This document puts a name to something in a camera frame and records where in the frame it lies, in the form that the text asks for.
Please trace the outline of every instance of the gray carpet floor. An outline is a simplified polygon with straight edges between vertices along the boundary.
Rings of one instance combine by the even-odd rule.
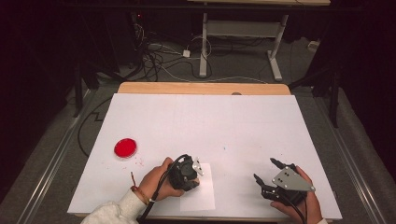
[[[189,63],[164,63],[163,68],[168,68],[166,71],[164,69],[160,71],[158,81],[275,83],[266,60],[265,50],[262,50],[270,49],[273,42],[265,39],[257,46],[253,46],[248,42],[252,39],[244,41],[237,42],[238,45],[235,45],[240,48],[235,48],[233,51],[230,51],[230,46],[226,43],[219,43],[217,46],[214,44],[212,55],[209,57],[212,75],[208,79],[192,76],[191,68],[195,75],[198,74],[197,60],[183,60]],[[282,43],[276,57],[284,77],[282,83],[289,84],[304,76],[314,57],[314,53],[306,49],[307,44],[308,41],[305,39],[292,44]],[[167,48],[163,50],[182,52],[184,49],[173,43],[166,43],[166,46]],[[166,60],[178,57],[165,53],[161,55]],[[80,129],[80,143],[89,153],[102,124],[101,121],[95,121],[95,116],[90,113],[117,92],[119,86],[103,74],[99,74],[98,78],[101,81],[100,88],[87,91],[84,109],[78,118],[73,118],[75,100],[73,92],[70,93],[69,105],[52,121],[12,189],[1,203],[0,223],[79,223],[82,220],[82,217],[66,213],[87,161],[87,157],[78,145],[78,129],[82,121],[88,117]],[[154,76],[146,78],[140,73],[133,79],[151,81]],[[292,94],[297,98],[343,215],[342,220],[334,223],[392,223],[396,219],[396,205],[393,203],[396,201],[395,183],[377,156],[344,92],[340,91],[338,129],[334,129],[327,118],[327,98],[314,98],[308,87],[296,88]],[[99,112],[99,119],[105,117],[108,105],[109,101],[95,109],[95,112]],[[60,155],[56,157],[58,163],[54,161],[54,155]],[[59,165],[49,170],[49,164],[53,163]],[[43,186],[40,181],[48,173],[52,175],[44,178],[47,180],[45,185],[47,188],[37,192],[40,189],[37,186]],[[25,210],[26,204],[32,204],[29,202],[36,204],[28,206]],[[194,222],[154,221],[152,223]]]

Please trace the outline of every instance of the white sleeve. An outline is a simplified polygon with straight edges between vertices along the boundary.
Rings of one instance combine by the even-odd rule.
[[[320,222],[318,222],[318,224],[328,224],[326,221],[326,218],[323,218]]]
[[[118,203],[104,203],[82,220],[81,224],[137,224],[136,218],[146,205],[129,189]]]

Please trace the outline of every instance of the table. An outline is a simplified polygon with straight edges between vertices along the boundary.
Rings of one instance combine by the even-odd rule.
[[[137,142],[128,161],[112,152],[124,137]],[[282,84],[121,84],[68,213],[85,215],[119,200],[132,184],[131,171],[139,183],[164,157],[185,153],[200,157],[201,186],[155,203],[148,218],[284,221],[253,177],[271,183],[279,173],[271,157],[301,164],[315,180],[323,216],[341,218],[295,97]]]
[[[236,4],[255,4],[255,5],[303,5],[328,6],[330,0],[189,0],[192,2],[202,2],[205,5],[212,3],[236,3]],[[204,13],[202,31],[202,53],[200,61],[200,77],[206,77],[207,63],[207,36],[208,35],[232,35],[232,36],[253,36],[253,37],[274,37],[275,43],[272,50],[267,50],[267,56],[273,75],[276,81],[282,81],[279,66],[276,62],[276,53],[282,40],[283,32],[289,15],[283,15],[281,22],[257,22],[257,21],[210,21],[207,13]]]

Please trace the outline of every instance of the human hand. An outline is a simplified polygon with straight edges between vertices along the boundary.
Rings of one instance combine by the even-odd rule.
[[[297,166],[297,172],[298,174],[308,183],[312,184],[311,178],[299,167]],[[323,217],[321,215],[320,211],[320,204],[317,198],[317,195],[313,191],[308,191],[306,194],[306,209],[307,209],[307,224],[317,224],[320,222]],[[271,202],[271,206],[279,210],[280,212],[288,215],[293,219],[295,223],[303,223],[301,220],[300,216],[297,214],[297,212],[291,207],[291,206],[286,206],[283,203],[280,202]],[[305,215],[305,204],[304,201],[302,201],[300,204],[297,205],[297,208],[301,211],[303,215]]]
[[[139,188],[147,197],[149,198],[152,197],[152,195],[154,194],[155,190],[158,187],[158,182],[160,181],[161,176],[163,175],[163,173],[166,172],[169,164],[172,164],[172,162],[173,162],[172,159],[170,159],[169,157],[166,158],[161,166],[154,167],[150,172],[148,172],[145,175],[145,177],[143,177],[143,180],[140,183]],[[137,197],[139,197],[140,200],[142,200],[142,202],[145,201],[144,197],[140,195],[138,191],[136,191],[135,193]],[[155,201],[160,201],[169,196],[180,197],[181,195],[183,195],[183,193],[184,190],[182,189],[174,189],[169,183],[168,178],[166,178],[165,181],[163,182],[163,185],[160,188],[159,194]]]

